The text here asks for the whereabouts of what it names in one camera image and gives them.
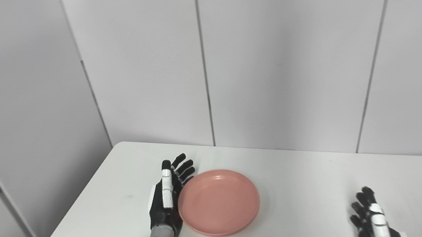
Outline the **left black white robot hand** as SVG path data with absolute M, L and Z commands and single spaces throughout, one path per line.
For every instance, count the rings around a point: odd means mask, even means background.
M 183 225 L 178 208 L 179 196 L 196 171 L 193 160 L 186 159 L 184 153 L 173 161 L 162 161 L 161 171 L 161 180 L 155 185 L 150 206 L 150 227 L 169 226 L 177 235 Z

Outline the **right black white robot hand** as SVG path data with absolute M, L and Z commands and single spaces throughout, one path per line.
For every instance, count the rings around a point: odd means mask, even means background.
M 358 237 L 407 237 L 404 232 L 389 225 L 384 210 L 376 202 L 375 193 L 370 187 L 362 187 L 357 192 L 356 199 L 350 205 L 354 210 L 350 221 L 357 229 Z

